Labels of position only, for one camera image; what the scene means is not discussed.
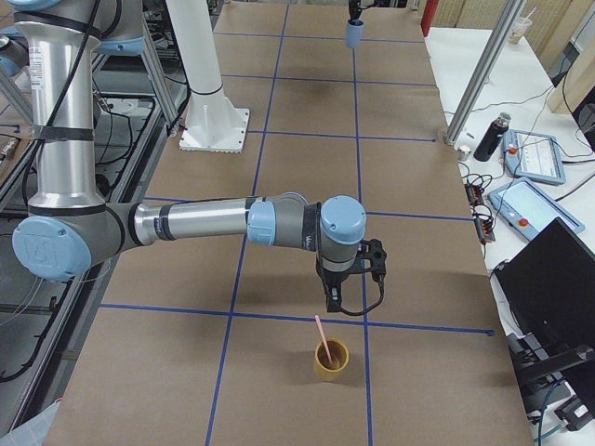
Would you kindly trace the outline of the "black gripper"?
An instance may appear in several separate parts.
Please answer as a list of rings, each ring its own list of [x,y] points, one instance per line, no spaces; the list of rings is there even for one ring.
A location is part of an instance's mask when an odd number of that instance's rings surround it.
[[[387,253],[381,240],[363,240],[359,243],[354,262],[343,271],[335,272],[325,269],[316,260],[316,272],[323,281],[327,312],[342,311],[341,286],[351,275],[365,275],[370,273],[376,283],[383,283],[387,275]]]

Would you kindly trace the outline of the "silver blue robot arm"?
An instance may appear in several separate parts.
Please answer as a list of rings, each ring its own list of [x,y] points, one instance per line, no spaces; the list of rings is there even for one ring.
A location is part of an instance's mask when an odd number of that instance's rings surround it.
[[[181,158],[152,181],[178,199],[108,203],[95,182],[91,57],[95,51],[140,53],[145,46],[139,1],[16,1],[16,28],[28,44],[33,95],[30,161],[37,191],[12,235],[18,261],[36,276],[61,282],[126,250],[158,241],[243,234],[256,244],[317,255],[327,309],[342,310],[350,275],[386,275],[378,240],[364,237],[366,213],[350,196],[309,203],[301,194],[194,200],[192,187],[211,175],[193,151],[239,152],[249,112],[226,97],[205,4],[171,1],[167,10],[190,90]]]

